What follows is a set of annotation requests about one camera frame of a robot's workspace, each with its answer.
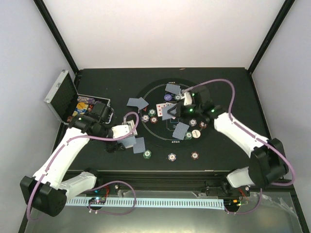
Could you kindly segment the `purple round button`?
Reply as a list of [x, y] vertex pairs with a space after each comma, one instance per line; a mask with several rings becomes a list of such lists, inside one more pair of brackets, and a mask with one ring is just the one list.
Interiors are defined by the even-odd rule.
[[164, 100], [165, 101], [171, 101], [172, 100], [172, 95], [170, 95], [170, 94], [166, 94], [165, 96], [164, 96]]

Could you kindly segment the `white round dealer button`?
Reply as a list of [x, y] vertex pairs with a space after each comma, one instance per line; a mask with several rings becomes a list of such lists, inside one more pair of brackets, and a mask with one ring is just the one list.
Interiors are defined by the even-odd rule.
[[201, 136], [201, 132], [199, 130], [192, 130], [191, 134], [193, 138], [199, 138]]

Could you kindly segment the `blue playing card deck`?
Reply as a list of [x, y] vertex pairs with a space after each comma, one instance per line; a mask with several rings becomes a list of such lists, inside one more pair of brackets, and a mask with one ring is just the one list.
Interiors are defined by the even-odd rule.
[[136, 138], [134, 136], [119, 140], [118, 143], [122, 143], [126, 149], [132, 148], [133, 153], [144, 153], [145, 148], [145, 141], [144, 137]]

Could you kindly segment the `green poker chip stack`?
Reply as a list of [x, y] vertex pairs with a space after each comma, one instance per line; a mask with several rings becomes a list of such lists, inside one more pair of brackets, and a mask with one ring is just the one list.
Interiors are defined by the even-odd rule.
[[152, 152], [150, 150], [145, 150], [143, 153], [143, 158], [144, 159], [150, 159], [152, 156]]

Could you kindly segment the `blue white poker chip stack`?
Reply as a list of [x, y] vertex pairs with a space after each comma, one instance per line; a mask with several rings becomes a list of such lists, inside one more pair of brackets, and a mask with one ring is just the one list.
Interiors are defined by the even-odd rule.
[[171, 161], [171, 162], [175, 161], [176, 160], [176, 155], [174, 153], [170, 153], [168, 155], [168, 160]]

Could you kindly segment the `red brown poker chip stack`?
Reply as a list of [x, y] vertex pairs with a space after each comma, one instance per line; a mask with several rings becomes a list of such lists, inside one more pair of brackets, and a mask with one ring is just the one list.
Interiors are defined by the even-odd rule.
[[193, 160], [197, 160], [197, 159], [199, 158], [199, 154], [198, 154], [197, 152], [192, 152], [192, 153], [191, 153], [191, 158], [192, 158]]

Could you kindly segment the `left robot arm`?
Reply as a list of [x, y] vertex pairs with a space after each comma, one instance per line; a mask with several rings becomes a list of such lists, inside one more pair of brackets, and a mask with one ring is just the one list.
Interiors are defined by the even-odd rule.
[[104, 181], [90, 169], [67, 181], [63, 178], [78, 153], [91, 139], [107, 142], [109, 150], [124, 149], [118, 141], [129, 136], [133, 127], [127, 123], [127, 117], [123, 118], [122, 124], [110, 126], [113, 115], [110, 107], [97, 103], [90, 112], [74, 116], [61, 143], [45, 164], [32, 177], [22, 178], [20, 187], [27, 204], [28, 219], [31, 219], [32, 209], [56, 216], [66, 202], [75, 196], [87, 190], [94, 194], [103, 191]]

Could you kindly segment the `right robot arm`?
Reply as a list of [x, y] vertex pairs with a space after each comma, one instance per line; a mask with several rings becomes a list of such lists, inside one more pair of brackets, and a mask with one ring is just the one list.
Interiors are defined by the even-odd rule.
[[284, 147], [274, 138], [268, 139], [255, 133], [220, 105], [215, 105], [205, 87], [183, 90], [177, 94], [177, 103], [169, 106], [166, 113], [178, 118], [201, 118], [211, 123], [214, 130], [224, 134], [249, 157], [249, 165], [230, 172], [221, 183], [222, 192], [231, 196], [241, 186], [255, 185], [265, 189], [277, 185], [277, 181], [289, 172], [285, 162]]

